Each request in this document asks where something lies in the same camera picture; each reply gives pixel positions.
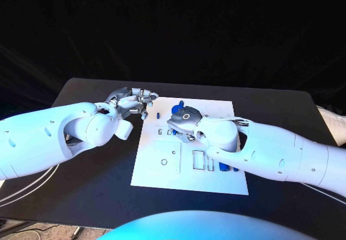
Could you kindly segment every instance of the black background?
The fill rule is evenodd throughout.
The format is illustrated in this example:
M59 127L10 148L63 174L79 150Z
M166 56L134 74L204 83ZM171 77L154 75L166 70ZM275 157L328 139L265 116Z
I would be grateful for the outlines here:
M75 78L66 83L53 106L101 102L109 90L125 83ZM128 84L166 97L197 99L203 96L203 99L232 101L236 116L282 127L318 143L336 145L305 92L150 82ZM344 204L300 183L272 181L245 173L248 196L131 186L142 121L135 114L127 120L134 125L127 141L112 137L102 147L63 162L46 184L0 208L3 218L112 229L157 213L207 210L264 219L317 239L344 239ZM42 173L7 180L0 199L29 185L39 175Z
M1 116L72 77L307 91L346 113L344 8L310 1L3 0Z

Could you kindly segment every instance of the white paper sheet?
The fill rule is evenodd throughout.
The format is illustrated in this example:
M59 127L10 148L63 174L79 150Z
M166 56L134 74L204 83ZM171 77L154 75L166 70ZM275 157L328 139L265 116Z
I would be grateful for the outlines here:
M206 146L197 141L183 143L170 134L167 120L180 101L210 117L235 116L230 101L160 97L147 107L131 186L249 195L243 171L220 171L219 162L206 157ZM203 169L193 169L193 151L203 151Z

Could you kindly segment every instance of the small blue part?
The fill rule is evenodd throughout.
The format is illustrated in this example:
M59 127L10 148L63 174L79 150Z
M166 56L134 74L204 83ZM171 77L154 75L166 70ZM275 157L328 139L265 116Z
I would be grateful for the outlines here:
M171 114L174 114L179 111L179 109L183 109L183 108L184 108L184 102L180 101L179 105L173 106L171 108Z
M222 172L228 172L230 170L229 165L223 164L222 162L217 163L217 167Z

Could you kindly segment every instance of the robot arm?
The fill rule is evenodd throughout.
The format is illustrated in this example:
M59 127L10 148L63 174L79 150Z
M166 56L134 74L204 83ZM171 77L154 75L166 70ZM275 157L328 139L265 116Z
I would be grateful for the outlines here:
M158 95L121 88L105 102L80 102L13 116L0 121L0 180L43 171L80 152L102 146L112 135L128 138L131 114L147 118L145 105Z
M346 197L343 148L315 143L277 126L239 117L202 116L189 107L173 114L167 124L177 135L186 135L192 141L197 139L207 146L206 155L217 162L266 179L307 183ZM235 152L238 131L246 135L246 142Z

